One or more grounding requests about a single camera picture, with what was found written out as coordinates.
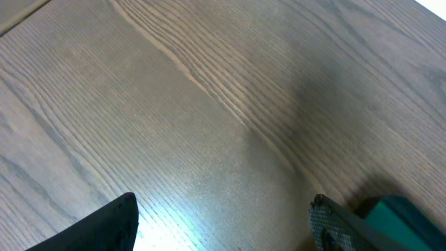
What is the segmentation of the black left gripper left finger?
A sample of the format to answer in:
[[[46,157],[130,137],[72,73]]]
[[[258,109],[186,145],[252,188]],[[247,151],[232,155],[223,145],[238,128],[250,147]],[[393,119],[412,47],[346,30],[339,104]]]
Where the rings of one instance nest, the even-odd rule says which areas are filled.
[[[136,197],[134,193],[126,192],[30,250],[132,251],[138,219]]]

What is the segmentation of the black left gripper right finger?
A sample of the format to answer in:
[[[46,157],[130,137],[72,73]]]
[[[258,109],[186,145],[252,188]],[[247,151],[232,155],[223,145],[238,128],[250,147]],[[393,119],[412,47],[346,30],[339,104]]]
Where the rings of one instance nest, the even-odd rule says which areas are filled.
[[[317,194],[310,204],[310,224],[319,250],[407,250],[383,231],[372,227],[365,218],[383,202],[397,219],[410,215],[413,205],[404,197],[386,196],[366,199],[356,211],[350,211],[324,194]]]

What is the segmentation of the dark green rectangular tray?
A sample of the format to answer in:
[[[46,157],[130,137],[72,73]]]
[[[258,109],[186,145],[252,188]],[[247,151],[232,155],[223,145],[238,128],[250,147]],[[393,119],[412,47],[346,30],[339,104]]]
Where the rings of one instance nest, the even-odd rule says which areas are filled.
[[[368,198],[356,208],[355,214],[411,250],[445,251],[445,233],[406,197]]]

